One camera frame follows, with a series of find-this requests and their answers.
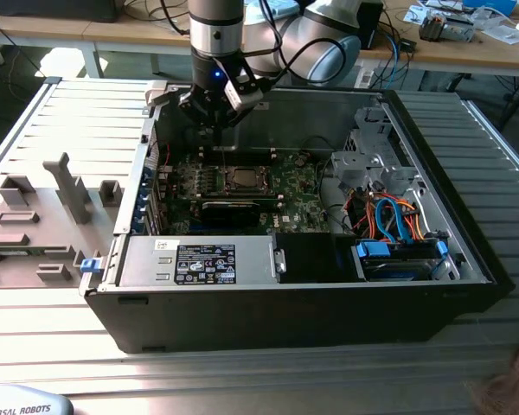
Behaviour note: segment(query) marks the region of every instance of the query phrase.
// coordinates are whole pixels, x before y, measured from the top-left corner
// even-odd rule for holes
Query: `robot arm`
[[[221,141],[223,129],[238,124],[271,89],[274,82],[267,77],[286,70],[289,60],[308,42],[328,38],[342,47],[317,42],[304,50],[291,70],[307,80],[326,79],[339,67],[345,76],[359,54],[359,39],[352,35],[357,30],[359,0],[317,0],[301,16],[292,0],[272,0],[267,13],[275,12],[281,48],[254,54],[277,44],[270,22],[263,18],[262,1],[248,5],[245,21],[243,0],[189,0],[193,86],[181,97],[180,107],[215,143]],[[246,52],[241,49],[243,26]]]

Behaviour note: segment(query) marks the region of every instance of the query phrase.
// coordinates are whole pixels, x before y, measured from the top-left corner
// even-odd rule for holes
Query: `electronic device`
[[[357,22],[359,23],[357,37],[362,43],[362,49],[369,50],[373,46],[375,32],[379,25],[379,21],[381,20],[383,9],[384,4],[381,0],[362,1],[362,4],[357,11]]]
[[[424,341],[512,290],[499,253],[518,247],[488,239],[471,171],[446,167],[480,147],[440,158],[458,134],[442,99],[497,142],[457,97],[277,88],[211,147],[173,105],[190,86],[164,87],[110,251],[81,265],[125,352]],[[158,131],[169,158],[150,167]]]
[[[428,10],[425,20],[419,27],[419,37],[424,41],[437,42],[440,39],[470,42],[475,35],[473,22],[460,15],[445,16]]]
[[[47,413],[73,415],[73,404],[65,396],[22,385],[0,385],[0,414]]]
[[[42,16],[115,22],[125,0],[0,0],[0,16]]]

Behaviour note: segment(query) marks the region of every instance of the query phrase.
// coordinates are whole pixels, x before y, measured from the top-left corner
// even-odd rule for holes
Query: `metal slotted surface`
[[[399,96],[507,272],[519,275],[519,158],[458,95]]]
[[[27,176],[36,188],[56,188],[42,162],[67,152],[71,174],[81,176],[88,188],[98,188],[103,180],[117,180],[124,188],[147,118],[146,85],[125,80],[45,84],[22,115],[24,123],[10,133],[9,149],[0,148],[0,184],[10,174]]]
[[[100,91],[110,81],[84,82]],[[120,87],[120,81],[113,83]],[[70,88],[63,90],[65,95]],[[54,105],[42,108],[41,114],[56,114],[52,108],[60,102],[81,116],[90,114],[73,100],[51,98],[48,102]],[[104,101],[91,105],[115,105],[126,114],[138,109],[122,107],[115,99],[112,104]],[[467,112],[456,113],[456,118],[472,119]],[[116,144],[131,140],[79,139],[69,145],[74,150],[85,149],[83,143],[115,150],[104,144],[107,139]],[[439,149],[442,154],[449,150]],[[480,190],[474,182],[461,184],[460,189]],[[484,195],[494,191],[501,199],[519,195],[519,186],[507,182],[488,189]],[[491,228],[490,223],[482,226]],[[503,261],[515,266],[517,260]],[[514,280],[513,295],[482,315],[462,316],[423,344],[138,355],[117,349],[76,289],[0,290],[0,383],[64,393],[78,415],[472,414],[470,382],[504,365],[519,342],[519,271]]]

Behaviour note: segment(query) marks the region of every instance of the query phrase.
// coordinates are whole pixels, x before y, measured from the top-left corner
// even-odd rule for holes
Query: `wooden desk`
[[[43,48],[77,48],[85,58],[86,70],[90,76],[103,76],[99,70],[98,55],[91,44],[83,42],[83,32],[90,24],[88,20],[50,19],[44,17],[4,17],[0,16],[0,29],[19,46]],[[11,41],[0,32],[0,45],[10,45]]]
[[[178,3],[168,0],[167,4]],[[446,71],[455,73],[489,73],[519,76],[519,44],[510,46],[490,38],[480,32],[476,33],[470,43],[459,41],[428,42],[419,38],[419,26],[405,23],[401,18],[405,15],[413,0],[387,0],[388,14],[393,25],[402,36],[417,42],[410,68],[429,71]],[[159,5],[158,0],[148,0],[149,10]],[[142,19],[148,19],[144,11],[144,2],[138,1],[129,11]],[[186,11],[183,8],[170,9],[173,15]],[[155,14],[161,17],[161,11]],[[519,20],[519,7],[512,17]],[[187,16],[177,19],[182,29],[188,27]],[[127,15],[122,15],[116,23],[98,23],[35,17],[3,17],[0,16],[0,27],[22,46],[78,48],[85,57],[86,70],[92,77],[102,76],[99,68],[98,52],[119,51],[146,54],[189,54],[189,38],[180,36],[171,29],[159,26],[154,22],[140,22]],[[0,44],[10,42],[0,34]],[[360,82],[357,86],[366,86],[369,75],[374,69],[384,66],[391,57],[388,41],[383,37],[375,41],[373,50],[360,53],[357,65],[362,67]],[[157,69],[157,59],[152,60]]]

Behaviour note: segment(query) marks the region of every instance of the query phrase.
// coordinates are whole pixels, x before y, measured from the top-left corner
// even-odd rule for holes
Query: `metal frame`
[[[141,54],[190,54],[190,46],[156,46],[137,43],[122,43],[115,41],[84,41],[45,39],[40,37],[10,36],[10,39],[18,46],[31,46],[38,48],[76,48],[83,53],[85,69],[91,78],[104,78],[99,64],[99,52],[129,52]],[[0,45],[12,43],[3,35],[0,35]],[[0,54],[0,65],[4,64]]]

